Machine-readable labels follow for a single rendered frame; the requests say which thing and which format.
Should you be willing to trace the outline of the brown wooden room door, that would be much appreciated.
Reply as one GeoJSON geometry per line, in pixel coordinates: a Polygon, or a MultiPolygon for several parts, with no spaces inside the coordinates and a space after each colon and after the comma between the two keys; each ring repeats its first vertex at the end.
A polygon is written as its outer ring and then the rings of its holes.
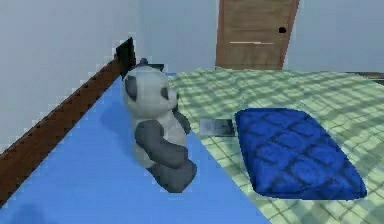
{"type": "Polygon", "coordinates": [[[281,70],[300,0],[219,0],[215,65],[281,70]],[[287,32],[279,33],[279,27],[287,32]]]}

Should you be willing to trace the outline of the green checked blanket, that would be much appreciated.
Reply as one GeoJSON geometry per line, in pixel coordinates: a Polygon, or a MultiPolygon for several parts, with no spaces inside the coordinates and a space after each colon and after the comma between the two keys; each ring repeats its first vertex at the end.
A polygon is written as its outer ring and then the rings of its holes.
{"type": "Polygon", "coordinates": [[[330,132],[368,190],[355,201],[300,201],[255,193],[234,138],[203,145],[271,224],[384,224],[384,86],[343,72],[195,70],[170,79],[194,131],[204,117],[231,118],[247,107],[302,110],[330,132]]]}

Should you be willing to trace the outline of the grey and white panda toy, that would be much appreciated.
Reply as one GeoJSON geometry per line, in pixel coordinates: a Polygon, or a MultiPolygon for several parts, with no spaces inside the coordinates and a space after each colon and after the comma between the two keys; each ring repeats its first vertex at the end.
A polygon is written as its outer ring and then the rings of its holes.
{"type": "Polygon", "coordinates": [[[145,58],[122,79],[123,102],[130,113],[132,154],[164,190],[181,193],[193,181],[196,164],[186,147],[189,120],[178,110],[178,92],[159,65],[145,58]]]}

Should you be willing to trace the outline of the blue bed with wooden frame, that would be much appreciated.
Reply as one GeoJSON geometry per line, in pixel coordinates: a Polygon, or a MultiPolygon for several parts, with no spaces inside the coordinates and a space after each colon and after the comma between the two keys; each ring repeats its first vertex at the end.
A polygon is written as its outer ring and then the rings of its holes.
{"type": "Polygon", "coordinates": [[[271,224],[192,131],[195,181],[164,191],[133,158],[131,122],[119,83],[56,148],[39,157],[0,207],[0,224],[271,224]]]}

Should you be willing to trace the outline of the blue quilted pillow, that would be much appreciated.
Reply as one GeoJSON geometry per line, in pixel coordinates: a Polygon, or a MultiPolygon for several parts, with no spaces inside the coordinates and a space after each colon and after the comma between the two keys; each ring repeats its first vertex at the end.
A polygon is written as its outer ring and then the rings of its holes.
{"type": "Polygon", "coordinates": [[[238,140],[253,190],[302,200],[367,196],[357,169],[309,114],[288,108],[248,108],[235,114],[238,140]]]}

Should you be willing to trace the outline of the small grey flat phone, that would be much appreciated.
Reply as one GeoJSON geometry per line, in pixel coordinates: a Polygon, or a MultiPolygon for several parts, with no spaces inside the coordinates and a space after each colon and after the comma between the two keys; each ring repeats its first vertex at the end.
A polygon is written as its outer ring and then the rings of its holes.
{"type": "Polygon", "coordinates": [[[231,119],[201,119],[199,133],[201,136],[233,137],[235,130],[231,119]]]}

